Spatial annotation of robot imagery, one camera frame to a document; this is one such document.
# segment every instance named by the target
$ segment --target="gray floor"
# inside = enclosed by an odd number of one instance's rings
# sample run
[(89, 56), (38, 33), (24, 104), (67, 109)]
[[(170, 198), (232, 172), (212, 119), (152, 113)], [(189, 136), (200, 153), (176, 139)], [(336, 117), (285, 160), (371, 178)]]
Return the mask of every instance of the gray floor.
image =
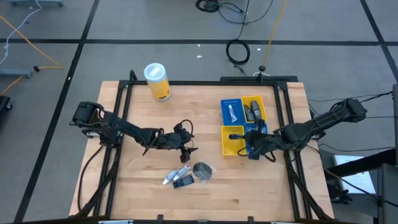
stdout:
[[(366, 0), (386, 41), (398, 41), (398, 14), (395, 0)], [(241, 8), (245, 1), (235, 2)], [(257, 18), (270, 1), (252, 0), (249, 19)], [(48, 6), (21, 28), (28, 38), (79, 39), (93, 0), (65, 0), (64, 7)], [(274, 3), (263, 20), (245, 26), (242, 39), (267, 40), (281, 0)], [(0, 15), (18, 26), (32, 10), (0, 2)], [(238, 20), (235, 13), (225, 12)], [(201, 12), (194, 0), (101, 0), (89, 39), (233, 39), (240, 26), (224, 21), (218, 13)], [(0, 38), (11, 29), (0, 22)], [(353, 40), (377, 41), (360, 1), (289, 1), (280, 20), (275, 40)], [(65, 69), (44, 70), (23, 79), (7, 92), (14, 108), (0, 129), (0, 223), (12, 222), (39, 154), (45, 133), (57, 104), (77, 44), (37, 44), (38, 48), (61, 62)], [(261, 64), (266, 46), (250, 45), (251, 59), (243, 65), (253, 74)], [(398, 60), (398, 47), (389, 47)], [(2, 68), (28, 68), (51, 65), (28, 44), (12, 44)], [(244, 53), (232, 46), (239, 59)], [(224, 44), (86, 44), (78, 62), (61, 116), (25, 221), (63, 218), (68, 215), (80, 169), (86, 139), (77, 128), (69, 127), (80, 101), (96, 101), (103, 80), (120, 80), (134, 69), (140, 80), (151, 62), (165, 65), (170, 80), (219, 80), (220, 76), (241, 76), (225, 55)], [(304, 82), (308, 98), (322, 100), (390, 91), (396, 82), (380, 46), (302, 46), (273, 45), (267, 73), (296, 75)], [(13, 79), (1, 78), (0, 90)], [(311, 103), (326, 111), (332, 103)], [(385, 96), (365, 103), (370, 116), (392, 115), (392, 100)], [(394, 145), (390, 119), (367, 119), (358, 124), (341, 124), (328, 131), (321, 142), (338, 149), (355, 150)], [(367, 156), (375, 152), (347, 153)], [(337, 218), (371, 223), (346, 207), (334, 207)]]

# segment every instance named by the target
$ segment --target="white lid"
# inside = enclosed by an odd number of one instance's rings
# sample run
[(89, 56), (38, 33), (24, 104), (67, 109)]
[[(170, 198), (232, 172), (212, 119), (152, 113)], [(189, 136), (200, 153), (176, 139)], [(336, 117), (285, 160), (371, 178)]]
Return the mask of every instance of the white lid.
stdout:
[(165, 78), (166, 70), (162, 64), (152, 63), (144, 69), (145, 78), (151, 82), (159, 82)]

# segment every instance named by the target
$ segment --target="blue box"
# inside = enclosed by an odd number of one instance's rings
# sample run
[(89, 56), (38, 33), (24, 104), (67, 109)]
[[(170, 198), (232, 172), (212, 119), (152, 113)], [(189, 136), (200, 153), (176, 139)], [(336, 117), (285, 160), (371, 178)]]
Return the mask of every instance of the blue box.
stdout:
[[(231, 105), (237, 120), (232, 122), (231, 115), (229, 113), (228, 106)], [(223, 124), (225, 126), (238, 126), (244, 125), (246, 120), (244, 119), (243, 105), (241, 99), (227, 99), (221, 100), (221, 112), (223, 115)]]

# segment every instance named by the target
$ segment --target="black floor stripe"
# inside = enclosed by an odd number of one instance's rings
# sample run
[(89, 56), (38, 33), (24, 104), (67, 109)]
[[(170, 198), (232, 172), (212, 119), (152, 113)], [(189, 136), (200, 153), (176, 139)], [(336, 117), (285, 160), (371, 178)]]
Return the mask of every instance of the black floor stripe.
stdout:
[[(80, 39), (29, 39), (34, 44), (79, 44)], [(125, 39), (87, 39), (85, 44), (227, 44), (230, 40), (125, 40)], [(268, 40), (243, 40), (247, 44), (266, 45)], [(26, 43), (24, 39), (10, 39), (10, 44)], [(398, 46), (398, 41), (385, 42), (387, 46)], [(339, 40), (273, 40), (272, 45), (303, 46), (377, 46), (379, 41), (339, 41)]]
[[(5, 43), (7, 39), (0, 38), (0, 43)], [(79, 44), (80, 39), (29, 39), (34, 44)], [(24, 44), (24, 39), (10, 39), (10, 44)]]
[(90, 30), (91, 23), (93, 22), (93, 18), (94, 18), (95, 12), (97, 10), (99, 1), (100, 0), (95, 0), (93, 3), (93, 6), (91, 7), (90, 15), (88, 16), (86, 26), (81, 35), (81, 39), (80, 39), (79, 45), (77, 47), (75, 56), (73, 57), (72, 64), (70, 65), (67, 78), (65, 80), (65, 83), (63, 84), (62, 91), (61, 91), (60, 97), (57, 102), (57, 106), (55, 107), (55, 111), (52, 116), (50, 126), (47, 130), (47, 133), (45, 134), (43, 145), (40, 149), (39, 156), (37, 157), (32, 174), (30, 175), (30, 179), (29, 179), (29, 182), (25, 189), (24, 196), (21, 200), (21, 203), (19, 204), (19, 208), (18, 208), (16, 217), (14, 219), (14, 223), (22, 222), (24, 220), (27, 208), (29, 206), (30, 199), (31, 199), (33, 191), (35, 189), (37, 179), (39, 178), (40, 171), (42, 170), (43, 163), (44, 163), (45, 157), (47, 155), (47, 151), (49, 150), (49, 146), (50, 146), (51, 139), (52, 139), (52, 136), (55, 131), (55, 127), (57, 126), (58, 119), (60, 117), (61, 110), (62, 110), (63, 104), (65, 102), (65, 98), (67, 97), (70, 83), (72, 82), (72, 78), (75, 73), (76, 66), (78, 65), (81, 51), (83, 50), (85, 40), (87, 39), (88, 31)]
[[(230, 40), (111, 40), (89, 39), (87, 44), (227, 44)], [(268, 40), (242, 40), (247, 44), (266, 45)], [(377, 41), (322, 41), (322, 40), (273, 40), (272, 45), (316, 46), (376, 46)]]
[(373, 18), (371, 10), (365, 0), (360, 0), (360, 1), (361, 1), (363, 9), (365, 10), (365, 14), (368, 17), (369, 23), (371, 24), (373, 32), (376, 35), (377, 40), (379, 41), (379, 43), (381, 45), (381, 49), (383, 50), (383, 53), (384, 53), (384, 56), (386, 57), (388, 65), (390, 66), (391, 72), (395, 76), (396, 80), (398, 80), (398, 68), (397, 68), (396, 62), (394, 61), (394, 59), (391, 56), (391, 53), (387, 47), (387, 44), (384, 41), (383, 36), (381, 35), (380, 30), (376, 24), (376, 21)]

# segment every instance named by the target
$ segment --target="toothpaste tube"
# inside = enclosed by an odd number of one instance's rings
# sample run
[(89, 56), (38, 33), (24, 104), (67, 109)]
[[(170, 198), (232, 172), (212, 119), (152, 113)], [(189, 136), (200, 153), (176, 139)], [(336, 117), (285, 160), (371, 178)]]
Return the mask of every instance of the toothpaste tube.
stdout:
[(174, 176), (173, 180), (176, 181), (179, 178), (183, 177), (184, 173), (186, 173), (186, 171), (188, 171), (189, 169), (191, 169), (191, 167), (186, 164), (183, 168), (181, 168), (178, 173)]
[(228, 105), (228, 108), (229, 108), (229, 114), (231, 115), (231, 120), (233, 123), (233, 122), (237, 121), (238, 119), (236, 118), (236, 116), (234, 114), (234, 109), (232, 109), (232, 106)]
[(170, 182), (170, 180), (173, 179), (173, 177), (175, 177), (175, 175), (177, 174), (178, 170), (173, 170), (171, 173), (169, 173), (166, 178), (163, 180), (163, 185), (166, 185), (167, 183)]

